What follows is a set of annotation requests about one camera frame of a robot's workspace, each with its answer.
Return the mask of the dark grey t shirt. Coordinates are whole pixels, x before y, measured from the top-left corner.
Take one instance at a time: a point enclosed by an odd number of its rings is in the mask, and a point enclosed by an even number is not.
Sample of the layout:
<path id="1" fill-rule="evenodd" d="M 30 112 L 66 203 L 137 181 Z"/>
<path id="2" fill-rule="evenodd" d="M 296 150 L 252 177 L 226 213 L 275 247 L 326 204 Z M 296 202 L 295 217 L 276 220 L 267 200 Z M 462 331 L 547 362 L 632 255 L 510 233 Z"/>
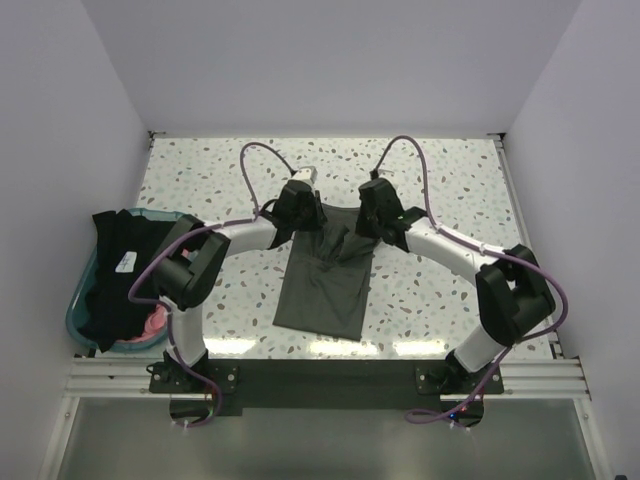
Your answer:
<path id="1" fill-rule="evenodd" d="M 320 229 L 294 236 L 273 324 L 359 341 L 378 241 L 356 233 L 357 208 L 323 211 Z"/>

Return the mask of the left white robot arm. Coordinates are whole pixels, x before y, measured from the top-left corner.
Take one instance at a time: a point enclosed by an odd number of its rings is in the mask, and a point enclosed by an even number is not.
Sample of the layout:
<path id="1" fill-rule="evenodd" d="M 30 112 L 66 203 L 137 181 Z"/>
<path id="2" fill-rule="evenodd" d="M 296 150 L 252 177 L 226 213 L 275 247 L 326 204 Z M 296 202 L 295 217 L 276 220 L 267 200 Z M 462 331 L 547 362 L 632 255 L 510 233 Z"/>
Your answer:
<path id="1" fill-rule="evenodd" d="M 298 231 L 314 231 L 326 222 L 320 194 L 310 179 L 292 178 L 279 197 L 254 219 L 221 226 L 192 215 L 181 216 L 156 251 L 151 279 L 170 315 L 166 351 L 176 362 L 173 382 L 185 392 L 200 390 L 207 380 L 202 304 L 209 297 L 226 258 L 267 251 L 289 242 Z"/>

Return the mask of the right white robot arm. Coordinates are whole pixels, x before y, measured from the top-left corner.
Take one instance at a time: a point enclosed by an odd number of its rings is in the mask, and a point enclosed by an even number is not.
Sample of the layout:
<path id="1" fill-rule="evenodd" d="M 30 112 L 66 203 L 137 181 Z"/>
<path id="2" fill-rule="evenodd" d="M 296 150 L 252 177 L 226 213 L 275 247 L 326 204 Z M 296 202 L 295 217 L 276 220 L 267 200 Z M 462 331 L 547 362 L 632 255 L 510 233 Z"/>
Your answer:
<path id="1" fill-rule="evenodd" d="M 524 339 L 556 309 L 547 279 L 533 252 L 504 250 L 474 240 L 433 220 L 419 208 L 406 209 L 394 186 L 380 177 L 359 187 L 356 231 L 448 268 L 476 289 L 480 325 L 446 357 L 445 379 L 459 393 L 481 380 L 481 369 Z"/>

